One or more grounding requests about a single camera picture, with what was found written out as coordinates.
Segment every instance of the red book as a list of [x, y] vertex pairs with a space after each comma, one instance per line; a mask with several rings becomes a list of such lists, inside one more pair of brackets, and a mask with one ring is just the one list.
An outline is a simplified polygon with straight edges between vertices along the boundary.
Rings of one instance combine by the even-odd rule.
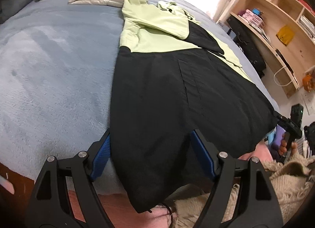
[[306, 9], [308, 9], [314, 16], [315, 16], [315, 12], [312, 10], [312, 8], [303, 0], [298, 0], [300, 3], [302, 3]]

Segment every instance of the blue blanket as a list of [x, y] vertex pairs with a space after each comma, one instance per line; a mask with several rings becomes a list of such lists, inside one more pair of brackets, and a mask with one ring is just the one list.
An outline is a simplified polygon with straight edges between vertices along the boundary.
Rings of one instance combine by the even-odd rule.
[[[67, 1], [32, 2], [0, 26], [0, 162], [33, 180], [49, 155], [73, 157], [109, 126], [121, 9]], [[163, 1], [177, 2], [227, 43], [278, 109], [250, 62], [218, 25], [183, 0]], [[101, 194], [124, 191], [111, 161], [94, 186]]]

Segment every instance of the black and green jacket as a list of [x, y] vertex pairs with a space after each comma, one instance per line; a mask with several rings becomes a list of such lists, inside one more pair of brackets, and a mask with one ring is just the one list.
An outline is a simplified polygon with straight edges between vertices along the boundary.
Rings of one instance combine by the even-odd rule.
[[193, 17], [145, 0], [125, 0], [122, 12], [111, 156], [130, 202], [144, 212], [204, 177], [190, 146], [192, 130], [239, 157], [276, 120], [235, 54]]

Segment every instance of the yellow bag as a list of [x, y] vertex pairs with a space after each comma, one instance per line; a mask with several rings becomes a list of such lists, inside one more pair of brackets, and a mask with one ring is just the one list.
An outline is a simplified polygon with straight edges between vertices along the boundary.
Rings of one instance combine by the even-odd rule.
[[277, 33], [277, 37], [285, 46], [287, 46], [293, 39], [294, 32], [288, 26], [284, 26]]

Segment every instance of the metal screw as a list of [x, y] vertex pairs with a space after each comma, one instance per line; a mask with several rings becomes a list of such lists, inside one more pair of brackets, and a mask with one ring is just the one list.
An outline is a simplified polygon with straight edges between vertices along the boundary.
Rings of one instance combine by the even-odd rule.
[[220, 156], [221, 158], [226, 158], [226, 157], [227, 157], [227, 153], [226, 153], [226, 152], [220, 152], [220, 153], [219, 153], [219, 156]]
[[48, 158], [47, 158], [47, 161], [48, 162], [53, 162], [55, 160], [55, 157], [54, 156], [49, 156]]
[[83, 157], [85, 157], [87, 155], [87, 153], [85, 152], [85, 151], [81, 151], [81, 152], [79, 152], [79, 154], [78, 154], [78, 156], [80, 157], [80, 158], [83, 158]]
[[258, 162], [259, 162], [259, 159], [254, 156], [254, 157], [252, 157], [252, 161], [255, 162], [255, 163], [258, 163]]

